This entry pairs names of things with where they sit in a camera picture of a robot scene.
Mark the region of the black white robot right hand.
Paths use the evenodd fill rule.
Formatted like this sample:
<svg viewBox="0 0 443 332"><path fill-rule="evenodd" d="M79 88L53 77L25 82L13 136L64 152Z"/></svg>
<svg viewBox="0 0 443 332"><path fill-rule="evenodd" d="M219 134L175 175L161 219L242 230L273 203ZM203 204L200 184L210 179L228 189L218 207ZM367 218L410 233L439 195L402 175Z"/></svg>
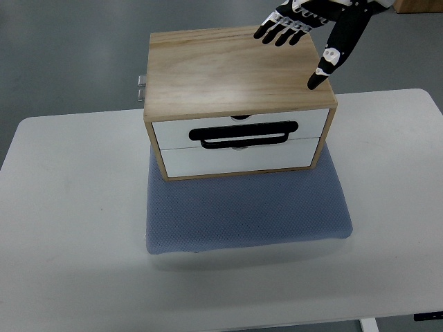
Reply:
<svg viewBox="0 0 443 332"><path fill-rule="evenodd" d="M307 82L316 89L350 56L370 19L385 12L393 1L285 1L263 21L253 37L263 44L296 45L301 37L329 22L334 27L316 70Z"/></svg>

